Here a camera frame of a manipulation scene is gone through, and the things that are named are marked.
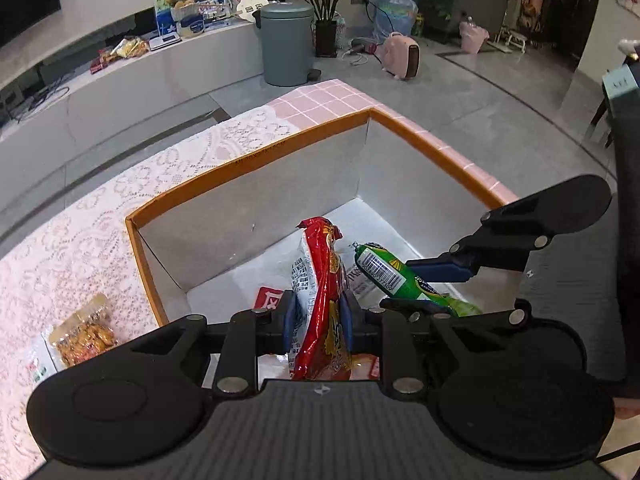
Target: pink space heater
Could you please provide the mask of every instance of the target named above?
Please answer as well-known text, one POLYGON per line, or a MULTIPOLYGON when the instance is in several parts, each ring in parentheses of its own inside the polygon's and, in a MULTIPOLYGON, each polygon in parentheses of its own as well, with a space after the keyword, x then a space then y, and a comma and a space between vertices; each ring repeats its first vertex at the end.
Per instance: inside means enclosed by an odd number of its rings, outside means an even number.
POLYGON ((411 38, 392 32, 380 50, 383 69, 396 79, 410 79, 418 73, 420 47, 411 38))

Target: trash can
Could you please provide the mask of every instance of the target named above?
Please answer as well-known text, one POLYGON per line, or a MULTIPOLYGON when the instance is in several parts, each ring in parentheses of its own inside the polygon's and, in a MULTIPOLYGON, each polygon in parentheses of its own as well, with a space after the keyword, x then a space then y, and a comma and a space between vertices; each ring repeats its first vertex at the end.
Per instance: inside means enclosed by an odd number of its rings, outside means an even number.
POLYGON ((262 36, 264 80, 275 86, 306 83, 313 64, 313 8, 304 2, 264 6, 256 18, 262 36))
POLYGON ((462 50, 468 54, 477 54, 489 38, 489 33, 482 27, 471 23, 460 23, 460 36, 462 37, 462 50))

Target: red label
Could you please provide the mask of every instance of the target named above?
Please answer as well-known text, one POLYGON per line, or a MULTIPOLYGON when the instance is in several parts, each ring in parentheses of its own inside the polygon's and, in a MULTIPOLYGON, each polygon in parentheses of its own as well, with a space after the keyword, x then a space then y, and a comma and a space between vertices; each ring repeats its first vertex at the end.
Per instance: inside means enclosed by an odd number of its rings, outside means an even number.
POLYGON ((268 308, 273 310, 278 306, 278 302, 284 291, 268 286, 260 287, 258 296, 255 298, 254 308, 268 308))

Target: green sausage package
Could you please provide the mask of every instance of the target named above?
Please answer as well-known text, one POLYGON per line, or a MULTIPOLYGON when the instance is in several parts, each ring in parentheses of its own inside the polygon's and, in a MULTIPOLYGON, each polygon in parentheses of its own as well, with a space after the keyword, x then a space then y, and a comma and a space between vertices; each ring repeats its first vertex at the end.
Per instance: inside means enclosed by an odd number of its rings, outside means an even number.
POLYGON ((437 293, 429 283, 378 244, 357 245, 355 262, 364 275, 390 298, 430 300, 448 308, 451 315, 456 317, 482 314, 482 311, 471 303, 437 293))

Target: stool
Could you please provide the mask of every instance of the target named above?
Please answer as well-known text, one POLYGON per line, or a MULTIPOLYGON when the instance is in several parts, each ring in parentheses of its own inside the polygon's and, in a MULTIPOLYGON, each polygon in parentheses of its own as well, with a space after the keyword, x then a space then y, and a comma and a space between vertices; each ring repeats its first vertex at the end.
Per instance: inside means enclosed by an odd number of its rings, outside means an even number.
POLYGON ((510 30, 509 37, 507 38, 507 41, 506 41, 506 45, 511 46, 511 43, 513 43, 514 46, 518 47, 524 54, 527 46, 526 36, 523 36, 519 32, 516 32, 515 30, 510 30))

